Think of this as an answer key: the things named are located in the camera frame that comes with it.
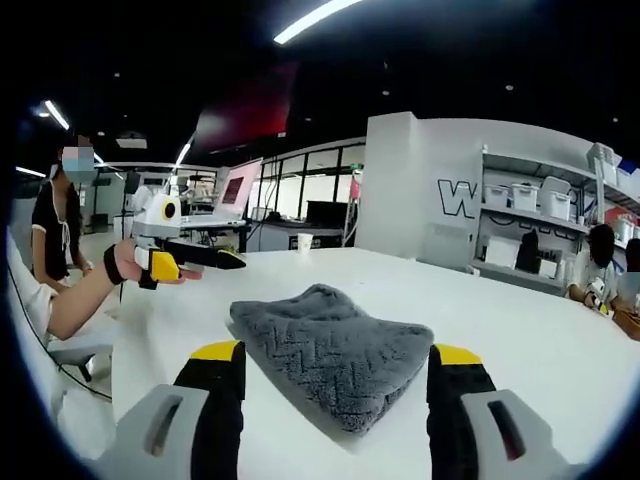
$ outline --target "black ceiling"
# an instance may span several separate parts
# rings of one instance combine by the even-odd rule
[[[270,66],[298,61],[287,138],[258,142],[257,153],[364,135],[369,116],[411,110],[421,118],[539,125],[640,159],[637,42],[631,14],[615,2],[364,0],[286,46],[273,43],[321,3],[245,0],[92,14],[72,45],[38,45],[33,60],[42,69],[29,83],[28,107],[53,100],[107,162],[174,162],[205,103]],[[143,134],[148,149],[118,147],[115,138],[126,131]],[[19,133],[18,164],[45,171],[59,128],[27,108]],[[185,163],[217,166],[250,153]]]

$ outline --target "hand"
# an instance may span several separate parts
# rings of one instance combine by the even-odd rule
[[[584,297],[584,304],[589,308],[594,308],[596,306],[595,294],[593,294],[592,292],[587,293]]]
[[[136,263],[134,259],[133,252],[135,251],[136,244],[131,239],[128,238],[116,244],[114,249],[114,256],[116,258],[116,266],[118,267],[118,272],[120,272],[120,276],[125,280],[133,280],[134,282],[139,282],[140,277],[142,276],[142,268]],[[189,280],[200,280],[202,278],[202,274],[199,272],[192,272],[189,270],[180,270],[180,278],[171,282],[162,282],[162,283],[170,283],[174,285],[180,285],[184,283],[187,279]]]

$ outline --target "person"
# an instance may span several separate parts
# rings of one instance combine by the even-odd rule
[[[640,238],[632,238],[625,250],[627,271],[620,275],[616,296],[611,301],[614,310],[636,312],[637,297],[640,294]]]
[[[95,432],[96,436],[104,433],[110,405],[98,401],[82,387],[69,384],[69,379],[57,371],[57,365],[46,351],[47,333],[61,340],[70,338],[92,317],[117,284],[126,280],[140,280],[142,269],[134,260],[135,243],[127,239],[110,247],[104,254],[104,261],[76,285],[58,293],[31,275],[8,230],[6,238],[7,298],[27,371],[48,418],[58,426],[67,441],[84,447],[88,452],[87,438],[90,432]],[[180,284],[187,279],[200,277],[196,272],[181,271],[177,281],[168,283]],[[74,422],[83,426],[79,433],[78,428],[70,426]],[[108,435],[104,434],[104,437],[96,440],[98,447],[105,447],[108,443]]]
[[[33,274],[58,293],[68,287],[68,260],[83,276],[91,270],[80,251],[80,198],[62,168],[62,151],[58,151],[51,179],[40,190],[31,217]]]
[[[594,292],[589,291],[589,285],[597,278],[604,283],[600,300],[610,304],[615,296],[615,271],[612,262],[615,234],[609,225],[596,225],[589,231],[587,242],[589,247],[576,256],[568,294],[572,300],[594,308],[597,297]]]

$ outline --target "white cup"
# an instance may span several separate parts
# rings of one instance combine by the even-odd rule
[[[298,234],[298,251],[308,252],[311,250],[311,242],[313,241],[313,235],[310,233]]]

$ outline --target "black top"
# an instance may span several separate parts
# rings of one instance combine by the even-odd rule
[[[44,252],[47,275],[54,280],[62,280],[69,274],[66,250],[71,240],[66,222],[58,221],[51,182],[40,190],[31,216],[31,224],[33,228],[43,230],[46,234]]]

